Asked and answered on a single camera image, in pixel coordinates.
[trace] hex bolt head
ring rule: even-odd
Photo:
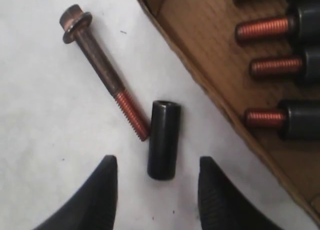
[[[77,26],[84,23],[89,26],[92,22],[92,15],[84,13],[79,5],[70,6],[61,16],[60,25],[64,29],[63,41],[69,44],[75,40],[73,32]]]

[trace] bolt head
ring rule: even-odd
[[[84,13],[79,5],[69,7],[60,18],[60,25],[64,29],[63,41],[66,44],[74,41],[74,31],[76,31],[79,26],[89,26],[91,21],[92,15],[89,12]]]
[[[70,6],[61,16],[60,25],[67,31],[83,14],[84,12],[79,5]]]

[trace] bolt shank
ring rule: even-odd
[[[75,41],[99,75],[107,90],[115,98],[117,93],[123,91],[125,87],[90,29],[82,27],[75,32]]]

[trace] white floor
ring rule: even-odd
[[[146,173],[141,143],[86,58],[62,42],[59,19],[78,3],[150,118],[152,101],[183,105],[177,174]],[[0,0],[0,229],[31,229],[57,210],[102,157],[119,165],[115,229],[201,229],[199,158],[210,155],[268,217],[317,229],[192,80],[136,0]]]

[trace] cardboard box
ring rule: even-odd
[[[241,21],[283,15],[285,0],[235,7],[232,0],[138,0],[212,101],[250,149],[278,178],[293,199],[320,224],[320,144],[282,142],[276,133],[249,133],[242,115],[248,107],[275,107],[279,100],[314,99],[319,89],[291,82],[255,83],[248,75],[251,59],[290,54],[285,41],[244,48],[235,43]]]

